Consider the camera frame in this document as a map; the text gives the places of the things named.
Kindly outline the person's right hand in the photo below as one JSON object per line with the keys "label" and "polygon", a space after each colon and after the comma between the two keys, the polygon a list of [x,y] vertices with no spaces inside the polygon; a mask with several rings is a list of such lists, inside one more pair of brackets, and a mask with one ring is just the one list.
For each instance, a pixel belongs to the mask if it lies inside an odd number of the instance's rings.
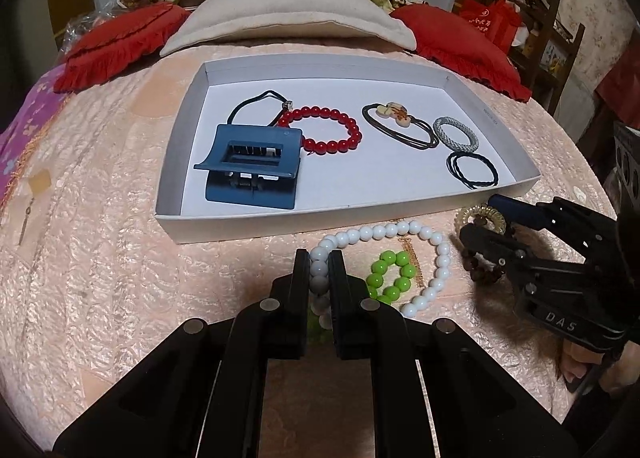
{"label": "person's right hand", "polygon": [[633,386],[639,380],[640,346],[628,341],[622,356],[611,365],[602,364],[603,356],[594,353],[577,343],[563,341],[560,357],[560,371],[564,379],[570,383],[585,377],[588,371],[597,366],[602,369],[599,379],[600,387],[608,393],[617,393]]}

